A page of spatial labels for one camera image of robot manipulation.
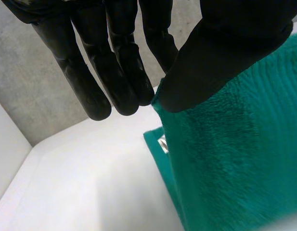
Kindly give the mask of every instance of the gray concrete floor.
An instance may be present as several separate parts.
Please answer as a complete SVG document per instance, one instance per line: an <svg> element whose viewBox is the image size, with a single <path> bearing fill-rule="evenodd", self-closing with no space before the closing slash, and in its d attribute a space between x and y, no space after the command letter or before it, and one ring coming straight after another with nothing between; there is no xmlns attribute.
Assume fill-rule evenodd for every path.
<svg viewBox="0 0 297 231"><path fill-rule="evenodd" d="M174 1L169 30L178 48L200 19L199 0ZM140 11L135 39L155 86L164 74L146 45ZM89 68L97 79L90 64ZM87 118L51 52L32 27L18 21L1 1L0 103L32 145Z"/></svg>

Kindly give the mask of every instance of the white wall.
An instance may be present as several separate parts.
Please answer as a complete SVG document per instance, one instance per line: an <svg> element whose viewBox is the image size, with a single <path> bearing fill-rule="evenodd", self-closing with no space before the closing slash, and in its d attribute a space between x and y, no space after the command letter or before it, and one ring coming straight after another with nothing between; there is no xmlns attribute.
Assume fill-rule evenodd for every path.
<svg viewBox="0 0 297 231"><path fill-rule="evenodd" d="M32 149L0 105L0 198Z"/></svg>

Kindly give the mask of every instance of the black glove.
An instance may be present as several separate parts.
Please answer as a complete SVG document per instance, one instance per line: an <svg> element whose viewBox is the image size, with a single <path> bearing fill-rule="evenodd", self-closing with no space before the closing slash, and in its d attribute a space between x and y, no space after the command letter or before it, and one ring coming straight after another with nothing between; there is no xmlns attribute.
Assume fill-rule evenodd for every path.
<svg viewBox="0 0 297 231"><path fill-rule="evenodd" d="M137 0L2 1L21 21L33 24L90 118L107 118L111 105L80 54L71 22L116 109L128 116L150 104L154 91L133 36ZM172 0L140 0L140 5L148 46L167 72L178 53L168 34Z"/></svg>
<svg viewBox="0 0 297 231"><path fill-rule="evenodd" d="M169 112L204 102L256 61L281 46L297 0L200 0L203 19L179 51L160 89Z"/></svg>

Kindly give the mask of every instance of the green towel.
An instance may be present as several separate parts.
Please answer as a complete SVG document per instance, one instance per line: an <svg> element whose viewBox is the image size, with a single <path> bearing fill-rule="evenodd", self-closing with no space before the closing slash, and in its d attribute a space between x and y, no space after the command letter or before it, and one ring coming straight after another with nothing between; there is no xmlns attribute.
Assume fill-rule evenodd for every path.
<svg viewBox="0 0 297 231"><path fill-rule="evenodd" d="M165 131L187 231L253 231L297 212L297 34Z"/></svg>
<svg viewBox="0 0 297 231"><path fill-rule="evenodd" d="M160 139L163 135L164 135L163 128L157 128L155 130L144 133L144 138L150 152L154 157L154 160L157 164L161 177L167 187L168 193L173 201L173 204L176 208L178 216L181 219L182 225L185 227L181 204L177 197L176 182L171 168L169 154L165 153L162 150L158 142L158 139Z"/></svg>

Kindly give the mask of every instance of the robotic hand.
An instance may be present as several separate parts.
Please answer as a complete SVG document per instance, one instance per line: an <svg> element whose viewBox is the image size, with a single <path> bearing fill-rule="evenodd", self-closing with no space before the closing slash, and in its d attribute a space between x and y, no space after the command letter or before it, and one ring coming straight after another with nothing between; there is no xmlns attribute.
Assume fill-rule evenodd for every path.
<svg viewBox="0 0 297 231"><path fill-rule="evenodd" d="M132 34L137 0L75 0L68 10L60 0L2 1L20 20L33 23L92 119L107 118L111 107L80 55L71 21L117 110L131 115L150 103L154 92ZM297 15L297 0L200 0L203 18L177 55L167 31L172 0L139 2L146 41L167 74L159 101L169 112L204 102L276 50Z"/></svg>
<svg viewBox="0 0 297 231"><path fill-rule="evenodd" d="M2 1L21 21L33 25L91 119L106 119L111 105L80 54L71 22L116 109L129 116L139 105L150 104L154 91L133 36L137 0ZM147 44L166 73L178 53L168 33L172 0L140 0L140 6Z"/></svg>

